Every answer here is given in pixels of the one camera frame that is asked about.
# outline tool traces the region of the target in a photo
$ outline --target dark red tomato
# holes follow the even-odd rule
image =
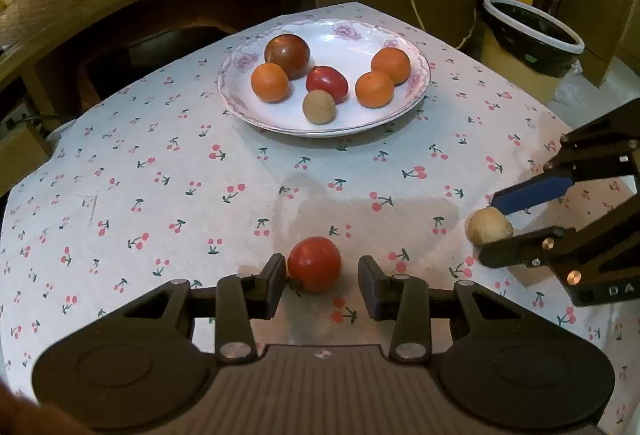
[[[311,237],[291,249],[287,268],[302,290],[325,292],[338,281],[340,262],[340,251],[334,242],[324,237]]]
[[[276,36],[264,49],[265,63],[280,65],[289,79],[299,78],[306,72],[309,57],[309,45],[295,34]]]
[[[330,66],[314,66],[306,75],[306,89],[324,90],[334,98],[335,104],[344,101],[349,91],[349,83],[335,68]]]

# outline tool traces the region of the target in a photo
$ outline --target red tomato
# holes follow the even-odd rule
[[[328,238],[302,240],[289,253],[289,275],[306,292],[324,292],[340,277],[340,251]]]
[[[335,104],[344,101],[349,91],[349,83],[335,68],[314,66],[306,75],[306,89],[324,90],[334,98]]]

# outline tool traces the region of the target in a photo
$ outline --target plate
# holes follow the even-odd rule
[[[310,68],[332,66],[347,79],[348,98],[336,106],[337,115],[330,123],[313,124],[303,114],[306,75],[290,81],[291,93],[282,102],[264,102],[252,91],[251,74],[264,63],[267,43],[280,34],[295,34],[307,42]],[[370,71],[372,57],[383,47],[404,50],[411,61],[411,75],[396,86],[388,105],[365,108],[355,95],[356,80]],[[374,128],[408,112],[422,100],[430,79],[429,62],[401,34],[361,21],[307,19],[277,25],[233,50],[220,67],[218,94],[234,115],[259,128],[297,136],[336,137]]]

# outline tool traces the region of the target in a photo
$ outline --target table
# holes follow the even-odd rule
[[[261,132],[216,94],[226,55],[276,23],[357,18],[404,34],[430,61],[423,103],[389,125],[348,138]],[[281,16],[140,79],[67,129],[52,159],[12,191],[0,240],[1,341],[14,390],[51,343],[159,286],[192,287],[257,272],[272,253],[323,235],[343,257],[324,295],[286,289],[276,317],[254,322],[266,343],[381,343],[392,325],[367,317],[356,264],[435,288],[473,279],[591,340],[612,360],[616,389],[602,427],[620,433],[638,402],[638,303],[574,308],[546,268],[482,267],[464,222],[496,190],[541,170],[567,126],[526,93],[443,42],[364,5]],[[511,215],[516,231],[574,225],[629,196],[619,180],[578,184],[560,200]],[[209,320],[194,342],[213,347]],[[450,344],[434,321],[434,350]]]

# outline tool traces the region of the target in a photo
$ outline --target metal screw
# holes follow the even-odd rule
[[[551,237],[545,238],[542,241],[542,249],[544,249],[545,251],[551,251],[551,249],[554,248],[554,245],[556,245],[556,241]]]
[[[226,359],[240,359],[251,354],[251,347],[242,341],[231,341],[222,345],[220,353]]]
[[[569,285],[578,285],[578,283],[580,283],[580,278],[582,278],[580,271],[571,271],[566,275],[566,282]]]
[[[402,359],[419,359],[427,353],[427,349],[418,343],[401,343],[396,346],[395,352]]]

